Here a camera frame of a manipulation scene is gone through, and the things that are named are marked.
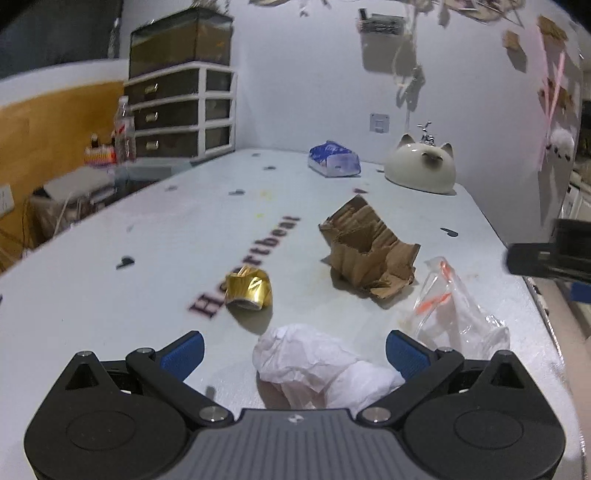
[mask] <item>ceramic cat figurine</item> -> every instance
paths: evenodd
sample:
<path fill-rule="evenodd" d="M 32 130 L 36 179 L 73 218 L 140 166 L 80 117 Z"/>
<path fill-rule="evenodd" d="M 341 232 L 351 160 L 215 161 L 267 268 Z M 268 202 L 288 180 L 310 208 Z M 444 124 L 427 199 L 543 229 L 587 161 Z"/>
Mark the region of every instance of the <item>ceramic cat figurine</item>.
<path fill-rule="evenodd" d="M 384 161 L 386 178 L 398 185 L 424 192 L 449 194 L 456 182 L 453 150 L 449 143 L 437 147 L 423 128 L 423 138 L 415 142 L 405 134 L 398 147 Z"/>

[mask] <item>wall outlet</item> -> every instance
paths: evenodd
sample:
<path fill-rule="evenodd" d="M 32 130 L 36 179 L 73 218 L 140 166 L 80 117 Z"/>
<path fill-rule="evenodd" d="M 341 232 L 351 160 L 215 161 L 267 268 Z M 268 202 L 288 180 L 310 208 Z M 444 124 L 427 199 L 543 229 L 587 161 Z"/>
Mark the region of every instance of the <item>wall outlet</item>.
<path fill-rule="evenodd" d="M 0 185 L 0 218 L 14 209 L 14 199 L 10 185 Z"/>

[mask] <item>plastic bottle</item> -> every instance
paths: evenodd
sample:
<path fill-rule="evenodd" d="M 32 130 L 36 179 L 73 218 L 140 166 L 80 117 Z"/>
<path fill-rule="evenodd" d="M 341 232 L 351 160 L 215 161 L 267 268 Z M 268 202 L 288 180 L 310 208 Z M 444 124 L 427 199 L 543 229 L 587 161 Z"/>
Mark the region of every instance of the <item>plastic bottle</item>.
<path fill-rule="evenodd" d="M 120 97 L 119 107 L 115 114 L 115 155 L 117 163 L 135 161 L 135 124 L 128 102 L 129 97 Z"/>

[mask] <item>wire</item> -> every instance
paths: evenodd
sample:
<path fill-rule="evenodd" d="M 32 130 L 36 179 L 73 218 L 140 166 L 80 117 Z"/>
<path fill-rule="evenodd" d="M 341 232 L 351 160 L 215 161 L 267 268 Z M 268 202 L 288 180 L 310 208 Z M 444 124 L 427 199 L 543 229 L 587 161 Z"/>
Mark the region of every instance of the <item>wire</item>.
<path fill-rule="evenodd" d="M 22 218 L 21 218 L 21 225 L 22 225 L 22 251 L 21 251 L 21 257 L 23 255 L 23 253 L 25 252 L 26 248 L 29 248 L 29 242 L 27 240 L 27 235 L 25 232 L 25 218 L 27 217 L 27 207 L 29 205 L 30 201 L 28 198 L 25 199 L 25 201 L 22 203 Z"/>
<path fill-rule="evenodd" d="M 70 200 L 71 196 L 72 196 L 72 192 L 70 192 L 68 194 L 68 196 L 66 197 L 66 201 L 64 202 L 64 208 L 61 209 L 60 216 L 57 218 L 56 229 L 53 231 L 53 236 L 51 238 L 54 238 L 57 235 L 57 231 L 60 229 L 60 222 L 61 222 L 62 217 L 64 216 L 66 208 L 68 207 L 68 201 Z"/>

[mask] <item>plastic bag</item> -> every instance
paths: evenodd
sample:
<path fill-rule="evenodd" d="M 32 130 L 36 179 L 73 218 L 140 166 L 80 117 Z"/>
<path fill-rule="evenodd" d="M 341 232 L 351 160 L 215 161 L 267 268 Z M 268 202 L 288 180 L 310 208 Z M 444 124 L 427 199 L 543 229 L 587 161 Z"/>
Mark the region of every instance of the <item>plastic bag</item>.
<path fill-rule="evenodd" d="M 308 166 L 325 177 L 351 177 L 361 173 L 358 155 L 332 140 L 310 150 Z"/>
<path fill-rule="evenodd" d="M 429 348 L 452 347 L 469 359 L 489 360 L 509 349 L 509 329 L 487 315 L 443 257 L 427 262 L 431 273 L 402 330 Z"/>

